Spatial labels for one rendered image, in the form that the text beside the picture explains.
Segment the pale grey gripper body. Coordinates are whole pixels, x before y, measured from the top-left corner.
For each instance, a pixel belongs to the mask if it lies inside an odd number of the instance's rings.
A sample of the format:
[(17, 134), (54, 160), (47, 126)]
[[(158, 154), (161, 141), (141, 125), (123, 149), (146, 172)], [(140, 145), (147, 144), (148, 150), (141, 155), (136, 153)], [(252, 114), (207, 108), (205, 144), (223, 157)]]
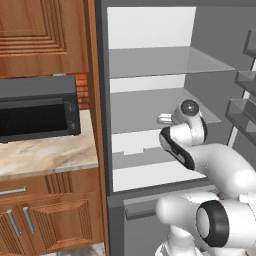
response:
[(172, 115), (170, 113), (162, 113), (157, 117), (157, 122), (159, 124), (171, 125), (172, 124)]

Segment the glass fridge shelf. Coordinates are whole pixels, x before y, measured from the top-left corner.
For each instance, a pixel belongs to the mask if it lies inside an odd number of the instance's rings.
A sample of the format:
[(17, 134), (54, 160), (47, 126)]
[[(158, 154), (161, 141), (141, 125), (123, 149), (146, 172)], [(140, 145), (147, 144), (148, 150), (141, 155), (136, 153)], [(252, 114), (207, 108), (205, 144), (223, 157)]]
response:
[(111, 78), (232, 71), (233, 67), (191, 46), (111, 49)]
[(184, 88), (113, 93), (110, 95), (111, 131), (113, 134), (160, 128), (157, 116), (170, 113), (183, 100), (192, 99), (208, 124), (220, 119)]

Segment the grey fridge floor shelf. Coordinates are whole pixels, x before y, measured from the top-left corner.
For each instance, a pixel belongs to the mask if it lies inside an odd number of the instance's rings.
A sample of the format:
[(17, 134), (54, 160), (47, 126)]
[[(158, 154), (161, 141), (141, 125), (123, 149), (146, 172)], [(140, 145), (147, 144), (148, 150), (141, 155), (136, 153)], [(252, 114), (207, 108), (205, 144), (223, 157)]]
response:
[(142, 153), (138, 154), (125, 155), (123, 152), (118, 152), (112, 155), (112, 164), (114, 169), (171, 161), (175, 161), (175, 158), (161, 147), (145, 149)]

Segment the grey fridge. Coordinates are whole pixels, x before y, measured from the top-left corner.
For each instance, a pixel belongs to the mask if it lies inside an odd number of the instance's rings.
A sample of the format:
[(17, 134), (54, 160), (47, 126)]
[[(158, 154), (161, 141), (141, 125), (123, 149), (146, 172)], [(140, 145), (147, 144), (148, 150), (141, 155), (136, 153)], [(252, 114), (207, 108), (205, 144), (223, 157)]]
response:
[[(178, 160), (114, 169), (112, 155), (142, 153), (161, 147), (155, 130), (113, 134), (110, 95), (113, 93), (184, 88), (219, 119), (207, 125), (207, 144), (228, 147), (232, 124), (225, 117), (234, 86), (233, 55), (227, 15), (234, 14), (227, 0), (96, 0), (96, 28), (100, 75), (102, 136), (107, 189), (110, 256), (124, 256), (124, 201), (161, 193), (216, 192), (209, 179)], [(233, 67), (232, 71), (161, 76), (111, 78), (111, 49), (191, 46)]]

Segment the clear fridge door bin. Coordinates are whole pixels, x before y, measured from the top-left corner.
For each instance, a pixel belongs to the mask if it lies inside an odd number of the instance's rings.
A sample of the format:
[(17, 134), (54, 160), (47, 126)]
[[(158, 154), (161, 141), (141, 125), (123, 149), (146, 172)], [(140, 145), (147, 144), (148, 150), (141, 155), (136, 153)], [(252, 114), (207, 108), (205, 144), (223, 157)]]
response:
[(256, 58), (256, 29), (250, 29), (248, 31), (243, 53)]
[(233, 146), (238, 132), (256, 146), (256, 104), (249, 98), (230, 99), (225, 117), (233, 128), (229, 136), (229, 146)]
[(238, 71), (235, 83), (256, 97), (256, 71)]

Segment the grey fridge door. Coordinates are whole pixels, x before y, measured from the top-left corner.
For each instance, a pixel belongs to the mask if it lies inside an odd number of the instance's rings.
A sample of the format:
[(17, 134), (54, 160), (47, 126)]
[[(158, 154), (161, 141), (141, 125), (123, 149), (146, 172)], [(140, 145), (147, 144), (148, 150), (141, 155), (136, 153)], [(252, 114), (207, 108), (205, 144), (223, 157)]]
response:
[[(233, 55), (236, 57), (234, 64), (234, 86), (239, 89), (239, 93), (230, 96), (230, 99), (249, 98), (256, 104), (256, 97), (244, 90), (235, 83), (238, 71), (256, 71), (256, 58), (252, 58), (243, 53), (246, 37), (250, 29), (256, 29), (256, 0), (227, 0), (234, 9), (234, 14), (228, 14), (228, 21), (231, 23), (231, 30), (228, 37), (231, 45), (236, 49)], [(252, 160), (256, 158), (256, 146), (254, 146), (242, 133), (238, 132), (235, 142), (231, 148), (237, 150), (245, 158)]]

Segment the tall wooden side panel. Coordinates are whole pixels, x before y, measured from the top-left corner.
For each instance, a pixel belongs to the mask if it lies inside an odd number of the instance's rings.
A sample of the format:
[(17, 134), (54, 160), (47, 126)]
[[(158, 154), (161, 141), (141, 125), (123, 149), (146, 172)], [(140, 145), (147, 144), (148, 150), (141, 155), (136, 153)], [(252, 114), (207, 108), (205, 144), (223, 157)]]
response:
[(87, 37), (87, 55), (88, 68), (88, 95), (91, 120), (94, 132), (95, 145), (98, 157), (98, 176), (101, 198), (102, 226), (106, 256), (110, 256), (109, 237), (108, 237), (108, 216), (106, 201), (106, 182), (104, 167), (104, 151), (102, 136), (102, 115), (101, 115), (101, 99), (100, 99), (100, 82), (98, 68), (98, 47), (96, 32), (96, 10), (95, 0), (84, 0), (85, 9), (85, 27)]

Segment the grey freezer drawer front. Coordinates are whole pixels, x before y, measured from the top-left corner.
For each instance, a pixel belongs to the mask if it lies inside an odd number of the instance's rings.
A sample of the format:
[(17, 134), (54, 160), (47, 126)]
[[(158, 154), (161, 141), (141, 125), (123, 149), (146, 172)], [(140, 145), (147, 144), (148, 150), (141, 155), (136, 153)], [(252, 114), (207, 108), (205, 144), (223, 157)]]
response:
[[(157, 200), (165, 193), (127, 199), (126, 203)], [(154, 256), (158, 246), (166, 239), (169, 227), (156, 215), (135, 220), (124, 219), (124, 256)]]

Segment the wooden drawer front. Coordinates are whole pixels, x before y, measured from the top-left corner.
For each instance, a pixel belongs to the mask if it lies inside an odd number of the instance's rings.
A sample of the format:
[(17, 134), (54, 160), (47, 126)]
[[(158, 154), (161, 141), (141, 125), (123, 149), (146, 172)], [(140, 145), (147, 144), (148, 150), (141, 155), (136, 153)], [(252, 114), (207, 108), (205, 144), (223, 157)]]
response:
[(100, 202), (97, 168), (0, 181), (0, 192), (23, 188), (26, 188), (25, 192), (0, 195), (0, 203), (12, 203), (16, 199), (27, 199), (38, 194), (82, 193), (89, 193), (93, 195), (93, 201)]

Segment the black microwave oven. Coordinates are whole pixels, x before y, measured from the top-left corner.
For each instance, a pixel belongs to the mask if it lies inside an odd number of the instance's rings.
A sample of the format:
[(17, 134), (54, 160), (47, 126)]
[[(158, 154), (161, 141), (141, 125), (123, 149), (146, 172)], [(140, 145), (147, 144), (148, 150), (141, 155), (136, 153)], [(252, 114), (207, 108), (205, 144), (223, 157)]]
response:
[(80, 134), (74, 76), (0, 79), (0, 143)]

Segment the wooden base cupboard door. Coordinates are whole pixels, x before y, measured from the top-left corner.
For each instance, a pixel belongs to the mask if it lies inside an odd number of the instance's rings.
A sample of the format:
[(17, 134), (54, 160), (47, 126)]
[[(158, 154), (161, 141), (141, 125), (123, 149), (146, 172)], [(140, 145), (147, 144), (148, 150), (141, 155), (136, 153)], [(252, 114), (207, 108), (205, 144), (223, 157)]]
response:
[(19, 256), (21, 253), (19, 240), (7, 215), (7, 208), (0, 206), (0, 254)]
[[(36, 229), (32, 234), (23, 207)], [(63, 251), (103, 241), (100, 202), (89, 193), (40, 196), (17, 205), (37, 254)]]

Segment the wooden wall cupboard door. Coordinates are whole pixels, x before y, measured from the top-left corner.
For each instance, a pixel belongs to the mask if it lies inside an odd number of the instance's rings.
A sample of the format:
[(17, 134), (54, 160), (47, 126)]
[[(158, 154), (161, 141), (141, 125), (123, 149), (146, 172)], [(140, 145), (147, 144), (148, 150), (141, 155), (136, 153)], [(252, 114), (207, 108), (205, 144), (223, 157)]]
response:
[(83, 0), (0, 0), (0, 78), (87, 70)]

